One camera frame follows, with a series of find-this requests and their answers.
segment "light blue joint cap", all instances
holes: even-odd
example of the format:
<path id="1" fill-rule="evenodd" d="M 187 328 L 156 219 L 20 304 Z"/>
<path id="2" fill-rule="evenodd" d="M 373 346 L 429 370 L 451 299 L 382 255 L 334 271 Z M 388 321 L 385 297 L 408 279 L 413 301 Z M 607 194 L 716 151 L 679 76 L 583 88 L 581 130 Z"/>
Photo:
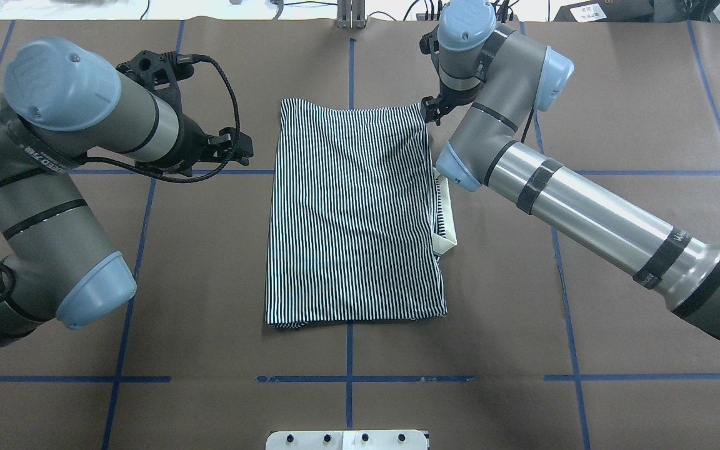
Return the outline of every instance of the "light blue joint cap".
<path id="1" fill-rule="evenodd" d="M 78 131 L 101 122 L 121 97 L 118 72 L 103 57 L 60 37 L 40 37 L 5 69 L 5 98 L 32 125 Z"/>
<path id="2" fill-rule="evenodd" d="M 566 87 L 572 73 L 574 73 L 574 63 L 548 46 L 546 56 L 543 57 L 541 80 L 537 82 L 535 109 L 548 111 Z"/>
<path id="3" fill-rule="evenodd" d="M 496 28 L 496 12 L 487 0 L 452 0 L 441 12 L 437 41 L 449 51 L 467 51 L 485 42 Z"/>
<path id="4" fill-rule="evenodd" d="M 471 172 L 468 171 L 466 165 L 460 160 L 457 153 L 454 153 L 451 142 L 447 142 L 443 147 L 440 156 L 437 157 L 435 168 L 438 172 L 450 179 L 469 192 L 474 192 L 482 186 Z"/>
<path id="5" fill-rule="evenodd" d="M 72 330 L 91 324 L 125 304 L 138 290 L 120 251 L 103 259 L 82 277 L 57 309 L 57 318 Z"/>

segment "silver arm segment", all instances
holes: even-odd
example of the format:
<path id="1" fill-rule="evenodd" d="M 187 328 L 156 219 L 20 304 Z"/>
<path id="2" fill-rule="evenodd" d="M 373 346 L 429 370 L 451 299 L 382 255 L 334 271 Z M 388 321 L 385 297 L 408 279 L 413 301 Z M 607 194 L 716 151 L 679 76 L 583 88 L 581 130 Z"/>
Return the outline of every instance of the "silver arm segment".
<path id="1" fill-rule="evenodd" d="M 484 0 L 453 0 L 437 33 L 422 39 L 441 80 L 441 96 L 423 102 L 426 119 L 474 102 L 437 170 L 469 191 L 488 186 L 662 294 L 674 314 L 720 339 L 720 245 L 695 239 L 514 140 L 532 108 L 548 110 L 574 65 L 496 24 L 492 10 Z"/>

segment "black tape band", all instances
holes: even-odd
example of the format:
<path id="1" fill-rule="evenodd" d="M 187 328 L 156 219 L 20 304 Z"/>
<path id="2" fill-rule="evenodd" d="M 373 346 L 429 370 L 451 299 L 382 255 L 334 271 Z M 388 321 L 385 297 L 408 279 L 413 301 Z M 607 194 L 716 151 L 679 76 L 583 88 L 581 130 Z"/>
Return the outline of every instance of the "black tape band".
<path id="1" fill-rule="evenodd" d="M 16 223 L 10 228 L 7 228 L 3 234 L 5 236 L 5 239 L 11 239 L 13 236 L 16 236 L 18 233 L 21 233 L 22 231 L 25 231 L 27 228 L 32 227 L 32 225 L 38 224 L 40 222 L 43 222 L 44 220 L 51 219 L 54 216 L 57 216 L 58 214 L 65 213 L 66 211 L 72 210 L 74 208 L 80 208 L 80 207 L 86 207 L 88 206 L 88 203 L 83 199 L 77 199 L 77 200 L 71 200 L 71 202 L 65 202 L 63 204 L 57 205 L 56 207 L 52 207 L 47 209 L 46 211 L 40 212 L 35 214 L 35 216 L 29 217 L 28 219 L 24 219 L 21 222 Z"/>
<path id="2" fill-rule="evenodd" d="M 515 203 L 515 206 L 521 211 L 524 211 L 524 213 L 531 215 L 532 205 L 535 204 L 535 199 L 538 198 L 549 183 L 554 173 L 562 167 L 563 165 L 560 162 L 551 159 L 551 157 L 542 162 L 541 165 L 532 172 L 532 176 L 529 177 L 521 193 L 518 194 L 518 202 Z"/>
<path id="3" fill-rule="evenodd" d="M 158 125 L 160 125 L 160 107 L 158 106 L 158 100 L 155 99 L 154 95 L 150 94 L 149 97 L 152 97 L 152 102 L 154 102 L 154 124 L 152 125 L 152 131 L 149 131 L 149 134 L 146 135 L 146 139 L 143 139 L 143 142 L 139 143 L 135 148 L 121 154 L 129 154 L 141 150 L 149 143 L 150 140 L 152 140 L 154 133 L 158 130 Z"/>
<path id="4" fill-rule="evenodd" d="M 494 173 L 494 169 L 496 168 L 496 165 L 499 163 L 499 160 L 502 159 L 504 154 L 508 153 L 509 148 L 513 146 L 514 143 L 517 143 L 517 140 L 512 140 L 511 142 L 508 142 L 507 145 L 502 147 L 502 150 L 500 150 L 496 157 L 494 157 L 494 160 L 492 160 L 491 165 L 488 166 L 488 172 L 485 174 L 485 185 L 488 186 L 488 183 L 491 181 L 491 174 Z"/>
<path id="5" fill-rule="evenodd" d="M 657 251 L 646 261 L 641 270 L 632 277 L 632 281 L 646 289 L 654 289 L 663 281 L 663 275 L 679 258 L 691 242 L 691 235 L 677 227 L 671 229 Z"/>
<path id="6" fill-rule="evenodd" d="M 488 73 L 491 61 L 494 60 L 494 57 L 498 53 L 499 49 L 502 48 L 502 45 L 504 45 L 505 40 L 508 40 L 509 35 L 511 35 L 514 31 L 515 29 L 509 28 L 509 26 L 497 26 L 497 28 L 494 28 L 494 32 L 491 33 L 491 37 L 485 41 L 485 45 L 482 46 L 482 49 L 480 49 L 479 55 L 477 56 L 477 72 L 474 74 L 475 77 L 483 82 L 485 81 L 485 75 Z"/>
<path id="7" fill-rule="evenodd" d="M 711 298 L 712 294 L 715 293 L 716 289 L 719 287 L 720 260 L 718 260 L 715 267 L 712 268 L 711 273 L 708 274 L 702 284 L 696 288 L 696 291 L 694 291 L 691 296 L 685 299 L 682 304 L 677 306 L 677 308 L 674 308 L 671 312 L 677 314 L 680 318 L 685 319 L 692 313 L 696 313 L 696 311 L 701 308 L 709 298 Z"/>
<path id="8" fill-rule="evenodd" d="M 503 116 L 502 114 L 499 114 L 498 112 L 492 110 L 491 108 L 488 108 L 488 106 L 485 106 L 482 103 L 474 102 L 474 104 L 472 104 L 471 107 L 477 108 L 477 110 L 480 110 L 480 111 L 484 112 L 485 114 L 492 116 L 494 119 L 498 120 L 499 122 L 504 123 L 514 133 L 516 131 L 518 131 L 518 125 L 513 123 L 512 120 L 508 119 L 507 117 Z"/>

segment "white mounting plate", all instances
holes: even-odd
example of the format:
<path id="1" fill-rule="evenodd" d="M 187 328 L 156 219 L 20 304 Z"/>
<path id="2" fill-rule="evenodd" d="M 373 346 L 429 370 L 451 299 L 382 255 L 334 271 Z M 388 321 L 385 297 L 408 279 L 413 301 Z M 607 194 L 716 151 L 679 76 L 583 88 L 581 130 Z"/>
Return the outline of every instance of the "white mounting plate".
<path id="1" fill-rule="evenodd" d="M 266 450 L 429 450 L 428 436 L 418 430 L 273 432 L 266 440 Z"/>

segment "black and white striped fabric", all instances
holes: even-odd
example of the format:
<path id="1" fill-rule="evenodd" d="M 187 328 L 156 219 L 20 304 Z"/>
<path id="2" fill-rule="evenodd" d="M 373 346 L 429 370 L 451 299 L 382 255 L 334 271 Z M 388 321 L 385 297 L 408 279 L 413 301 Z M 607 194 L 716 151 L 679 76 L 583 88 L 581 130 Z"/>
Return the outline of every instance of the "black and white striped fabric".
<path id="1" fill-rule="evenodd" d="M 439 190 L 418 105 L 338 111 L 284 99 L 281 115 L 266 322 L 446 314 Z"/>

